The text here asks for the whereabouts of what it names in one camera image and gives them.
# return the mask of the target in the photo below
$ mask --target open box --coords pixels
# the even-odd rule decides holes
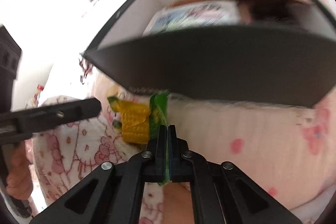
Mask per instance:
[[[336,84],[336,22],[317,0],[290,5],[300,28],[240,24],[141,37],[174,1],[126,0],[84,57],[135,94],[312,107]]]

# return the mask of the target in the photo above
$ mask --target silver screw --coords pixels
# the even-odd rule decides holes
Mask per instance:
[[[183,156],[186,158],[191,158],[193,156],[193,152],[190,150],[184,151]]]
[[[62,111],[57,111],[56,116],[57,116],[58,118],[64,118],[64,112],[62,112]]]
[[[233,163],[230,162],[230,161],[224,161],[223,162],[223,167],[226,170],[231,170],[231,169],[233,169]]]
[[[152,156],[152,152],[145,150],[144,152],[141,153],[141,156],[144,158],[150,158]]]
[[[103,162],[101,164],[101,168],[104,170],[110,170],[112,168],[113,164],[109,161]]]

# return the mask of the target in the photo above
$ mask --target yellow object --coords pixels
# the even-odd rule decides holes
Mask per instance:
[[[108,98],[114,112],[121,114],[121,132],[127,143],[146,144],[150,139],[149,106],[119,100],[116,97]]]

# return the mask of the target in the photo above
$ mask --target bolt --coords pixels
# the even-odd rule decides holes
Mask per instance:
[[[190,150],[184,151],[183,156],[186,158],[191,158],[193,156],[193,152]]]
[[[141,153],[141,156],[144,158],[150,158],[152,156],[152,152],[145,150],[144,152]]]
[[[101,164],[101,168],[104,170],[110,170],[113,166],[113,163],[106,161]]]
[[[230,161],[224,161],[223,162],[223,167],[226,170],[231,170],[233,168],[233,163]]]
[[[58,118],[64,118],[64,112],[62,112],[62,111],[57,111],[56,116],[57,116]]]

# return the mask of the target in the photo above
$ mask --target white wall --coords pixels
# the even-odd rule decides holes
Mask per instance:
[[[37,85],[46,83],[56,57],[76,50],[73,29],[89,8],[87,0],[0,0],[0,22],[23,51],[13,110],[24,108]]]

